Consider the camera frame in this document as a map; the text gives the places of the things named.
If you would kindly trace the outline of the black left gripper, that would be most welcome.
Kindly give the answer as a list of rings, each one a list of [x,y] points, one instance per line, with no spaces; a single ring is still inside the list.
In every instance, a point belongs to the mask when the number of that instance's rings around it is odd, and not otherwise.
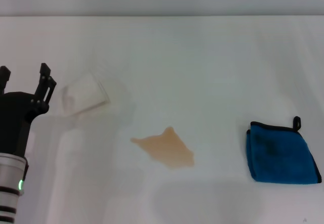
[[[0,67],[1,152],[24,157],[32,121],[49,110],[49,102],[57,85],[46,63],[40,67],[35,94],[5,93],[11,71]]]

